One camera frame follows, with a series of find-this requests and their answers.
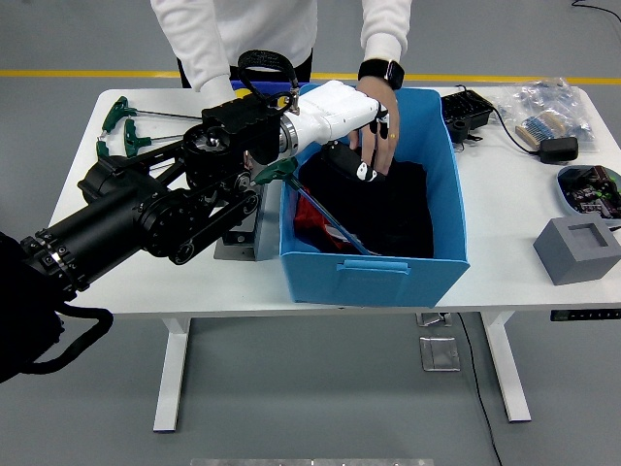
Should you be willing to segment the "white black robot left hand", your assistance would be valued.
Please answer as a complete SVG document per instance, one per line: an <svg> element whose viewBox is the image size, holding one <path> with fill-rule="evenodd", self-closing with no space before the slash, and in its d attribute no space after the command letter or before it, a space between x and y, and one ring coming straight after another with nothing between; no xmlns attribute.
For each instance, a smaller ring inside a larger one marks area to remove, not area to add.
<svg viewBox="0 0 621 466"><path fill-rule="evenodd" d="M304 92L296 113L287 114L293 127L291 154L313 143L325 145L369 125L381 139L389 135L390 115L375 98L339 81Z"/></svg>

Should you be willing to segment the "person's left hand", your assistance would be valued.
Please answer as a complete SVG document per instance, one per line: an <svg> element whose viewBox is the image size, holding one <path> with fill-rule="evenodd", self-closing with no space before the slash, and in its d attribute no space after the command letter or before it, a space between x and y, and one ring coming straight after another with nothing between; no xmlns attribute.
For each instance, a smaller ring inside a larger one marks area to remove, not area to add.
<svg viewBox="0 0 621 466"><path fill-rule="evenodd" d="M387 136L377 136L369 126L348 134L352 150L361 149L361 159L378 173L387 175L399 142L400 116L395 91L386 80L377 77L364 77L358 81L356 89L376 99L388 111Z"/></svg>

